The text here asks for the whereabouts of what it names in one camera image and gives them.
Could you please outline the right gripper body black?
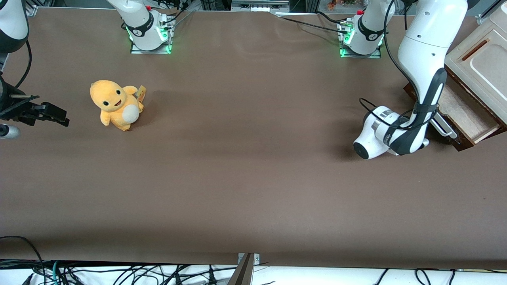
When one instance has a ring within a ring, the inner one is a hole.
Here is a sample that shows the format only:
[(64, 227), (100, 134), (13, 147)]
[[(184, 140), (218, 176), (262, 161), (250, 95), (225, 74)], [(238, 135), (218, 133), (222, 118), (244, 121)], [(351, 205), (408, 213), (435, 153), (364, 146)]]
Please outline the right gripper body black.
[(4, 121), (35, 121), (33, 118), (27, 117), (34, 103), (31, 101), (38, 99), (38, 95), (27, 95), (16, 87), (6, 83), (3, 77), (1, 81), (0, 96), (0, 118)]

